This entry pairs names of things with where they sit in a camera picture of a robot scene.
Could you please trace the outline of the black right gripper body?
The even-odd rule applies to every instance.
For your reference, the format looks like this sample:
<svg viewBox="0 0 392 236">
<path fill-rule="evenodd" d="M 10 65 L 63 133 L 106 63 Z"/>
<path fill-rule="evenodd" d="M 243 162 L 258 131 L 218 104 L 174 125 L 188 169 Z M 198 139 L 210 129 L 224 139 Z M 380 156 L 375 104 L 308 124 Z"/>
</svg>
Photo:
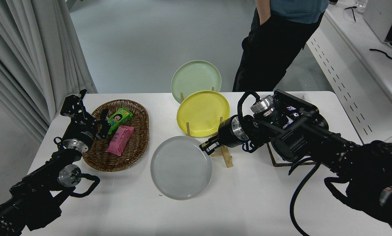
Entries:
<svg viewBox="0 0 392 236">
<path fill-rule="evenodd" d="M 218 128 L 219 143 L 233 148 L 242 144 L 242 127 L 237 115 L 223 121 Z"/>
</svg>

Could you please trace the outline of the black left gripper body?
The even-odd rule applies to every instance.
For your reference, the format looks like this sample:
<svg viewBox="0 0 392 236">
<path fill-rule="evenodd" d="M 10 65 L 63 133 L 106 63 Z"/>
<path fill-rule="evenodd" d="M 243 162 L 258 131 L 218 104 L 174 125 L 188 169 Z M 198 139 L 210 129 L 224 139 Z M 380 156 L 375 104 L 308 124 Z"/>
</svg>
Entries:
<svg viewBox="0 0 392 236">
<path fill-rule="evenodd" d="M 71 120 L 64 133 L 64 148 L 91 148 L 97 134 L 97 122 Z"/>
</svg>

